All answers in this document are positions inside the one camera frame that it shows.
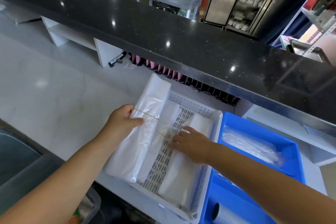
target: white label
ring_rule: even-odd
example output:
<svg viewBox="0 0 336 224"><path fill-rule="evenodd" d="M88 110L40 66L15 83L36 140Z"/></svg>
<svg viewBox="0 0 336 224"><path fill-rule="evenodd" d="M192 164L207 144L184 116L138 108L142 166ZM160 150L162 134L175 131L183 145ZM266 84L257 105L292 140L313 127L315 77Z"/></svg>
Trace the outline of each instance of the white label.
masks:
<svg viewBox="0 0 336 224"><path fill-rule="evenodd" d="M136 67L136 65L132 64L132 63L127 63L123 66L124 68L127 68L127 69L132 69L134 70L134 68Z"/></svg>

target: hand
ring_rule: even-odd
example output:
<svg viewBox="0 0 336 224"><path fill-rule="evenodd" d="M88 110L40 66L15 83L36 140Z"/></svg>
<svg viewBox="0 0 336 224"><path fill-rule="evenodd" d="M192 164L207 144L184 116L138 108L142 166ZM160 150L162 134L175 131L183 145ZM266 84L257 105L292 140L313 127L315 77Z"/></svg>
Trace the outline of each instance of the hand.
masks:
<svg viewBox="0 0 336 224"><path fill-rule="evenodd" d="M133 128L144 124L143 118L130 118L134 105L123 105L115 109L97 137L113 142L117 149L120 143L132 132Z"/></svg>
<svg viewBox="0 0 336 224"><path fill-rule="evenodd" d="M191 158L196 164L207 165L214 143L191 127L183 127L190 133L180 131L169 144L171 149L178 150Z"/></svg>

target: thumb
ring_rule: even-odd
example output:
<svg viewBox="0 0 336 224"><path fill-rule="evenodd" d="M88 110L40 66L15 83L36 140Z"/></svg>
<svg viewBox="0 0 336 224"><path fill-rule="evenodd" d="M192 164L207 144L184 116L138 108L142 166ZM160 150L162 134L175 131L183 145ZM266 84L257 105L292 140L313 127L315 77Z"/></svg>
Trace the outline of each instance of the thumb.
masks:
<svg viewBox="0 0 336 224"><path fill-rule="evenodd" d="M135 128L144 124L145 120L143 118L130 118L129 123L132 126L132 128Z"/></svg>

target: forearm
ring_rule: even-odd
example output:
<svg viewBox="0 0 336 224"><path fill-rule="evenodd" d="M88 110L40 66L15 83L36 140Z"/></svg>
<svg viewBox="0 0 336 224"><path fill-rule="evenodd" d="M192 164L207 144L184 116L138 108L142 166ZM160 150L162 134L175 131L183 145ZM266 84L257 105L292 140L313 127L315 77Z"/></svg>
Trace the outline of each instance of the forearm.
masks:
<svg viewBox="0 0 336 224"><path fill-rule="evenodd" d="M336 223L336 202L295 179L220 144L207 159L281 223Z"/></svg>
<svg viewBox="0 0 336 224"><path fill-rule="evenodd" d="M114 150L97 136L0 217L0 223L67 223Z"/></svg>

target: row of binder clips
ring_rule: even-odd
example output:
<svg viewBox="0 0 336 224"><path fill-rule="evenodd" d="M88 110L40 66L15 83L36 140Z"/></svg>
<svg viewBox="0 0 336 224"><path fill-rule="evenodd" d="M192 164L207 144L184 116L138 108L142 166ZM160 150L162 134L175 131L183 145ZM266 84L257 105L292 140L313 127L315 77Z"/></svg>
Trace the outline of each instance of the row of binder clips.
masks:
<svg viewBox="0 0 336 224"><path fill-rule="evenodd" d="M137 56L135 54L132 53L128 53L129 55L131 55L131 57L129 58L129 60L137 66L143 66L145 65L147 68L153 70L155 73L157 73L158 75L163 75L169 79L178 81L182 84L185 84L187 86L192 86L194 87L196 90L202 91L210 96L214 96L216 99L218 99L219 101L226 103L228 105L232 105L235 106L239 100L239 98L226 93L224 91L221 91L219 89L216 89L214 87L211 87L205 83L202 83L200 81L194 80L190 77L187 77L186 75L183 75L181 73L178 73L172 69L166 68L164 66L161 66L159 64L156 64L150 60L146 60L144 58L141 58L140 56Z"/></svg>

